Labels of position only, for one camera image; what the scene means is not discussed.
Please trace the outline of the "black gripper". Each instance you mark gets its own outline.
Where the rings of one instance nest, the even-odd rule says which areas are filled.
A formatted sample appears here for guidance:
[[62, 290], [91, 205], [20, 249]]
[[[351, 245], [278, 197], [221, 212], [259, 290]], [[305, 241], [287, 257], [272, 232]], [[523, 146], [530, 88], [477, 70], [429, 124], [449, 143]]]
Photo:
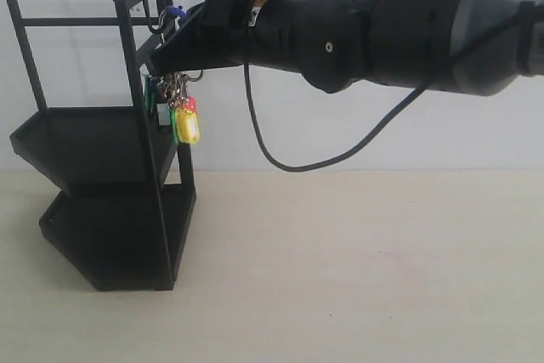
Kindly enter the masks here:
[[249, 64], [327, 94], [366, 78], [371, 0], [206, 0], [148, 56], [151, 74]]

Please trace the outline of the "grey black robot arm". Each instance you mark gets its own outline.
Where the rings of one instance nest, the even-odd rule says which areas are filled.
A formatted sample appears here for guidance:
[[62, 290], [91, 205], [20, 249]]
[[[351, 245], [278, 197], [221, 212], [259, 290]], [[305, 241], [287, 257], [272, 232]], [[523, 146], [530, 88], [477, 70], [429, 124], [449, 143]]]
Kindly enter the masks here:
[[541, 0], [205, 0], [146, 65], [255, 65], [335, 94], [360, 81], [491, 96], [543, 72]]

